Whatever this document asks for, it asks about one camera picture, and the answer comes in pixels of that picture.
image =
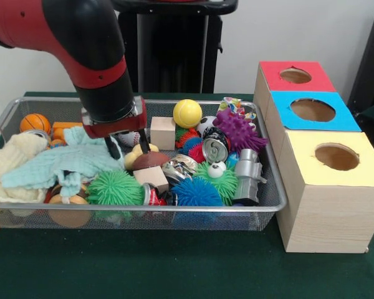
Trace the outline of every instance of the white knit cloth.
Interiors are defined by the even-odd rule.
[[[0,149],[0,178],[47,148],[47,141],[35,134],[13,135]],[[46,196],[45,189],[26,190],[24,188],[3,188],[0,182],[0,202],[38,203]]]

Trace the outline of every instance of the red box top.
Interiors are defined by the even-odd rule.
[[[271,91],[336,91],[331,80],[318,62],[261,61],[259,64]]]

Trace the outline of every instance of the wire mesh basket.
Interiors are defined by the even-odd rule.
[[[172,116],[177,101],[146,100],[148,128],[152,116]],[[203,115],[216,115],[220,102],[199,102]],[[246,112],[257,113],[257,130],[267,138],[255,104],[243,102]],[[80,121],[77,98],[23,97],[11,102],[0,117],[0,148],[19,133],[21,120],[40,113],[55,121]],[[130,148],[122,148],[124,153]],[[175,156],[176,151],[164,151]],[[256,207],[100,206],[66,204],[0,204],[0,227],[78,229],[262,230],[286,204],[286,194],[270,145],[259,155],[266,184],[259,184]]]

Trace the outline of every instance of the round hole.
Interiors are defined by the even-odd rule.
[[[313,98],[300,98],[291,103],[292,111],[304,120],[328,122],[334,119],[335,110],[330,105]]]
[[[317,147],[316,158],[336,170],[350,170],[359,164],[358,155],[350,148],[338,143],[326,143]]]
[[[283,70],[281,72],[281,78],[295,84],[303,84],[312,80],[312,76],[308,72],[295,67]]]

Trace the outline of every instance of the white wall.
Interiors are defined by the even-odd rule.
[[[374,18],[374,0],[240,0],[223,17],[215,92],[252,93],[260,60],[317,60],[347,100]],[[26,90],[73,91],[47,53],[0,47],[0,111]]]
[[[347,101],[373,20],[374,0],[240,0],[223,17],[215,91],[253,93],[260,60],[315,60]]]

